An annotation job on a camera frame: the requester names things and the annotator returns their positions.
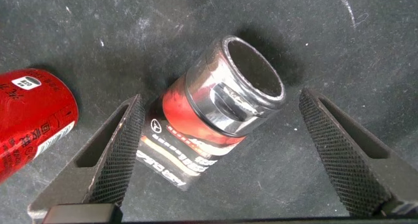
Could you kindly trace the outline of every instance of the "red can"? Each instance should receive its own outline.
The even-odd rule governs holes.
[[[74,96],[39,69],[0,74],[0,183],[65,136],[78,121]]]

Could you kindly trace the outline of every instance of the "metal cylinder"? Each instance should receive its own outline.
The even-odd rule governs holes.
[[[214,41],[185,79],[196,113],[231,136],[250,133],[285,99],[283,83],[270,63],[238,37]]]
[[[0,183],[65,136],[77,120],[72,93],[49,72],[0,74]]]

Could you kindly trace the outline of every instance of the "white scratch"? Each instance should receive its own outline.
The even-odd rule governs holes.
[[[355,19],[354,19],[354,14],[353,14],[353,10],[351,9],[350,4],[348,3],[348,0],[340,0],[344,6],[348,9],[348,12],[350,13],[350,18],[351,18],[351,23],[353,24],[353,28],[355,30],[356,25],[355,25]]]
[[[68,11],[70,14],[72,14],[72,12],[70,11],[70,9],[69,9],[67,6],[65,6],[65,9],[67,9],[67,11]]]
[[[96,106],[96,108],[99,110],[99,112],[100,112],[100,113],[102,113],[102,114],[106,115],[106,114],[102,111],[102,109],[100,109],[100,107],[99,107],[99,106],[97,106],[97,104],[94,104],[94,105]]]
[[[175,36],[174,37],[176,37],[176,36],[178,36],[178,34],[180,34],[180,32],[182,31],[182,29],[183,29],[183,27],[184,27],[184,25],[182,24],[182,25],[180,25],[180,27],[178,28],[178,30],[177,30],[177,32],[176,32],[176,34],[175,34]]]
[[[215,9],[215,14],[216,14],[216,7],[215,7],[214,3],[212,2],[212,0],[209,0],[209,2],[213,6],[213,8]]]

